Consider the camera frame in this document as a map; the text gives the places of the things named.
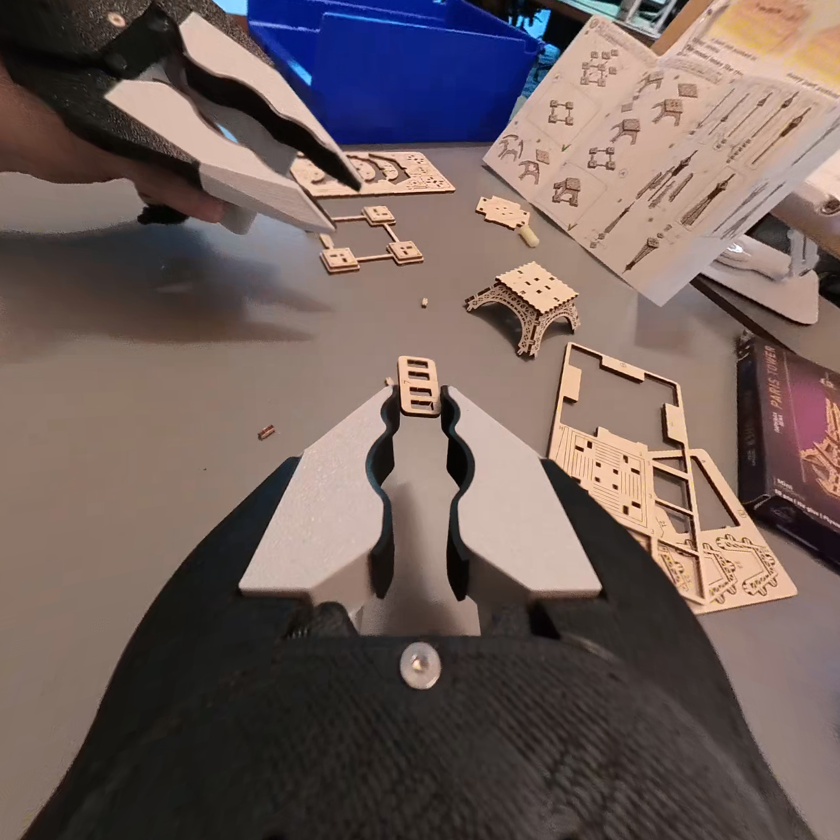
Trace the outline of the small wooden ladder piece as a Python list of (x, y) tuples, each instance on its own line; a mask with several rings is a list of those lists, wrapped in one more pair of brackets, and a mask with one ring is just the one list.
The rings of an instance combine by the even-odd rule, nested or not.
[(401, 355), (397, 359), (397, 377), (403, 414), (417, 417), (440, 415), (440, 384), (433, 360)]

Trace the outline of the wooden puzzle sheet with panel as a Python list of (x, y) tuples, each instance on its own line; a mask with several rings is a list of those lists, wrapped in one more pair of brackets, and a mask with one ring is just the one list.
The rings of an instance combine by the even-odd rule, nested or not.
[[(653, 451), (599, 426), (585, 432), (563, 420), (565, 407), (578, 403), (583, 370), (573, 361), (578, 353), (598, 363), (614, 380), (646, 385), (656, 383), (670, 390), (661, 406), (660, 419), (666, 444), (672, 445), (681, 467), (655, 465)], [(651, 371), (623, 362), (576, 342), (563, 354), (559, 390), (547, 456), (586, 490), (653, 556), (660, 551), (699, 558), (697, 494), (688, 454), (686, 418), (680, 386)]]

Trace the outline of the grey desk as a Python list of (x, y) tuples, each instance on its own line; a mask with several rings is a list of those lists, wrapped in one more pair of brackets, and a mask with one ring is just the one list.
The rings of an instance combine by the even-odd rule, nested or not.
[[(480, 147), (426, 148), (455, 193), (386, 199), (418, 266), (328, 276), (319, 242), (260, 219), (141, 227), (125, 184), (2, 187), (2, 838), (20, 838), (88, 733), (119, 657), (184, 558), (286, 458), (419, 354), (543, 453), (570, 331), (516, 356), (500, 308), (464, 310), (536, 260), (580, 294), (574, 338), (680, 384), (689, 441), (738, 472), (742, 325), (696, 287), (649, 303), (511, 197)], [(428, 308), (421, 309), (421, 299)], [(276, 433), (257, 439), (273, 424)]]

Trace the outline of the dark purple puzzle box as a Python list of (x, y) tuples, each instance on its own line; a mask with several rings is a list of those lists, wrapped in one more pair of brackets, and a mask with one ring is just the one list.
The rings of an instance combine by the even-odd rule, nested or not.
[(738, 497), (839, 568), (839, 374), (746, 332), (737, 348)]

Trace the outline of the wooden puzzle sheet with arcs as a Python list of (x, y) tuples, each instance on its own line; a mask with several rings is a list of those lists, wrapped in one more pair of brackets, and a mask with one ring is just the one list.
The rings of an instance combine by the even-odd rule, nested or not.
[(455, 191), (449, 181), (422, 153), (412, 150), (362, 150), (347, 153), (361, 180), (358, 192), (298, 156), (290, 175), (310, 197), (331, 200), (352, 196), (399, 196), (448, 194)]

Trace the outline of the wooden tower base model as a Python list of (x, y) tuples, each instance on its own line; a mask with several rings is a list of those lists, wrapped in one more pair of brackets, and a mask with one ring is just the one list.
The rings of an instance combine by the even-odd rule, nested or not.
[(552, 323), (564, 319), (573, 332), (579, 328), (578, 297), (577, 291), (532, 261), (498, 275), (490, 287), (465, 300), (465, 309), (473, 312), (492, 304), (507, 308), (520, 322), (517, 354), (536, 358)]

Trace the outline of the engraved wooden puzzle sheet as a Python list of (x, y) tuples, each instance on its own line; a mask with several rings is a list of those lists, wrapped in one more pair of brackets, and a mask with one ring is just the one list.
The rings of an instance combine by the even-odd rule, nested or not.
[[(686, 484), (686, 504), (651, 497), (650, 551), (695, 614), (719, 613), (797, 595), (797, 587), (719, 468), (703, 449), (649, 454), (653, 478)], [(698, 479), (704, 479), (734, 520), (720, 528), (700, 525)]]

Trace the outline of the paper instruction sheet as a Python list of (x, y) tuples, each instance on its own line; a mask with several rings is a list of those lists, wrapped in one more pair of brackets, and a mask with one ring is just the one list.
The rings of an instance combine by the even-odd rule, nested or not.
[(838, 152), (839, 2), (717, 2), (662, 56), (593, 15), (484, 164), (662, 305)]

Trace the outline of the person's left hand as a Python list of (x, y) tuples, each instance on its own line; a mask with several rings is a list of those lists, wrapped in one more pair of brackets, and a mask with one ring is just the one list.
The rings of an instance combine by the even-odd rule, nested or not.
[(131, 182), (142, 200), (210, 224), (226, 213), (223, 201), (160, 167), (125, 159), (78, 138), (1, 65), (1, 172), (58, 184)]

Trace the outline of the wooden square frame piece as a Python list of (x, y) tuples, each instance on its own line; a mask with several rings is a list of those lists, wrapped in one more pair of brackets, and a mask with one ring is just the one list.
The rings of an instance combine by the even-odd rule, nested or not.
[(329, 234), (318, 234), (322, 246), (319, 258), (323, 268), (331, 276), (358, 272), (365, 265), (391, 261), (396, 266), (418, 265), (424, 262), (424, 255), (411, 240), (399, 239), (395, 231), (396, 217), (385, 205), (366, 205), (356, 215), (330, 217), (334, 226), (366, 223), (368, 227), (385, 232), (385, 251), (377, 255), (356, 256), (351, 248), (338, 247)]

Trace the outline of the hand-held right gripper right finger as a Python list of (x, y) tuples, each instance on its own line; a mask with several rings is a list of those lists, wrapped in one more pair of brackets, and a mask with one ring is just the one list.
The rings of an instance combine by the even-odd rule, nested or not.
[(446, 571), (471, 600), (483, 632), (568, 635), (552, 605), (603, 591), (544, 460), (452, 385), (441, 391), (446, 468), (457, 486), (448, 510)]

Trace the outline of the small flat wooden platform piece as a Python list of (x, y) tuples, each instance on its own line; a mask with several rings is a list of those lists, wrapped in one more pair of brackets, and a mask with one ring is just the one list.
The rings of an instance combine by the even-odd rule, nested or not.
[(476, 212), (482, 215), (488, 223), (497, 224), (510, 230), (519, 230), (527, 227), (530, 221), (530, 213), (515, 203), (499, 196), (479, 199), (476, 205)]

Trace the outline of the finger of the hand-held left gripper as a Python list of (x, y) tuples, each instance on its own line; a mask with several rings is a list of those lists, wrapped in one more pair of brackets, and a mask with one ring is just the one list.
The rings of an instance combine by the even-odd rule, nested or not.
[(301, 154), (352, 193), (361, 189), (347, 155), (276, 68), (196, 12), (178, 30), (182, 89), (212, 124), (278, 175)]
[(170, 85), (122, 80), (105, 99), (191, 158), (205, 193), (310, 232), (335, 230), (299, 184), (213, 129), (192, 101)]

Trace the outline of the white device with base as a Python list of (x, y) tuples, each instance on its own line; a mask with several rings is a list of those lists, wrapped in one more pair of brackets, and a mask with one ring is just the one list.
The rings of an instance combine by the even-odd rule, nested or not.
[(760, 240), (752, 224), (748, 233), (725, 234), (727, 249), (699, 276), (738, 294), (777, 316), (802, 326), (818, 320), (821, 258), (831, 258), (838, 274), (838, 156), (812, 173), (770, 211), (783, 226), (785, 245)]

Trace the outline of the blue plastic bin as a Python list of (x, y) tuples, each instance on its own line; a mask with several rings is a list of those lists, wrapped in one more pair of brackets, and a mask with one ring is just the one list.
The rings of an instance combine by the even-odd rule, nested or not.
[(488, 143), (543, 44), (463, 1), (248, 1), (248, 29), (339, 144)]

